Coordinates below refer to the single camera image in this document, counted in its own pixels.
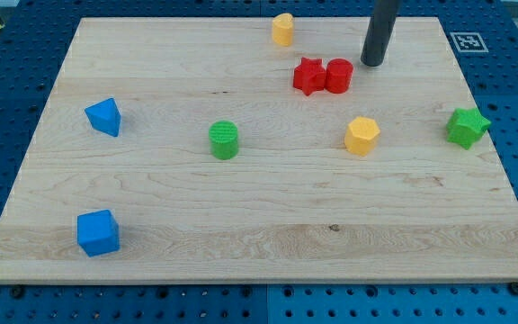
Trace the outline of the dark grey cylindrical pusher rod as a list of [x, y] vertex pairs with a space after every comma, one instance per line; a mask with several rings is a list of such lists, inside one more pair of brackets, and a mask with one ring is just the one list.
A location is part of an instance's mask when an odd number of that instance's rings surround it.
[[400, 6], [401, 0], [375, 1], [362, 49], [364, 65], [378, 67], [383, 63]]

